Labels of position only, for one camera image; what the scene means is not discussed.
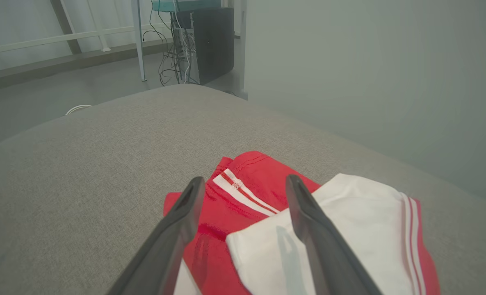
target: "gray cushion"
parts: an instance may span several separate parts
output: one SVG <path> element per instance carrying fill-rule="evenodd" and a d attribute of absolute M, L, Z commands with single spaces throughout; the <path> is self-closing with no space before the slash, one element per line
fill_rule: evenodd
<path fill-rule="evenodd" d="M 318 183 L 339 172 L 421 200 L 444 294 L 486 294 L 486 201 L 333 134 L 203 86 L 115 99 L 0 144 L 0 294 L 104 294 L 168 192 L 258 150 Z"/>

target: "folded clothing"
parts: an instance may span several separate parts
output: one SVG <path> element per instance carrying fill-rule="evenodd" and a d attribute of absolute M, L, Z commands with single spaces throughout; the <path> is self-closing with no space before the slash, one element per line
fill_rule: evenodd
<path fill-rule="evenodd" d="M 226 236 L 288 208 L 285 181 L 296 174 L 310 192 L 319 185 L 273 158 L 253 151 L 224 157 L 205 183 L 205 200 L 196 237 L 183 259 L 203 295 L 250 294 L 235 271 Z M 164 200 L 164 215 L 180 193 Z"/>
<path fill-rule="evenodd" d="M 385 184 L 336 175 L 313 193 L 384 295 L 439 295 L 422 237 L 420 204 Z M 305 245 L 284 210 L 226 238 L 254 295 L 315 294 Z"/>

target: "white cable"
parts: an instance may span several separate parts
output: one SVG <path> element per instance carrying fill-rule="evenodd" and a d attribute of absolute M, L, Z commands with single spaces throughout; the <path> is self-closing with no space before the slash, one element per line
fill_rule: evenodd
<path fill-rule="evenodd" d="M 89 108 L 89 107 L 91 107 L 89 104 L 82 104 L 82 105 L 80 105 L 80 106 L 72 107 L 72 108 L 71 108 L 71 109 L 70 109 L 70 110 L 69 110 L 69 111 L 68 111 L 68 112 L 65 114 L 65 116 L 67 116 L 67 115 L 69 115 L 69 114 L 71 114 L 71 113 L 75 112 L 75 111 L 76 111 L 76 110 L 78 110 L 78 109 L 85 109 L 85 108 Z"/>
<path fill-rule="evenodd" d="M 175 14 L 176 14 L 177 26 L 179 26 L 179 28 L 181 30 L 183 30 L 183 27 L 181 27 L 181 24 L 179 24 L 179 18 L 177 17 L 177 1 L 176 0 L 173 0 L 173 9 L 175 10 Z M 190 69 L 190 59 L 188 59 L 188 32 L 186 32 L 186 30 L 185 30 L 185 37 L 186 37 L 186 41 L 187 41 L 185 54 L 186 54 L 186 61 L 188 62 L 188 67 L 186 68 L 186 71 L 185 71 L 185 82 L 183 84 L 186 84 L 186 82 L 187 82 L 186 73 L 188 73 L 188 69 Z"/>

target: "white table leg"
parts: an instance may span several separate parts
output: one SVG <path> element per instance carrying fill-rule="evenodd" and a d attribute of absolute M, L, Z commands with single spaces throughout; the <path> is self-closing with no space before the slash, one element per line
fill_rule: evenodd
<path fill-rule="evenodd" d="M 132 0 L 132 14 L 134 17 L 135 43 L 137 45 L 137 56 L 139 58 L 139 67 L 141 69 L 141 81 L 146 81 L 144 72 L 143 57 L 143 32 L 141 31 L 141 11 L 139 0 Z"/>

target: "computer tower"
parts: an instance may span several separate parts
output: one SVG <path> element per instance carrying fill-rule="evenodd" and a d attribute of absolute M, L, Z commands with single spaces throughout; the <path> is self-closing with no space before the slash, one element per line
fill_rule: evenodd
<path fill-rule="evenodd" d="M 177 12 L 172 14 L 172 24 L 180 83 L 204 85 L 232 70 L 233 8 Z"/>

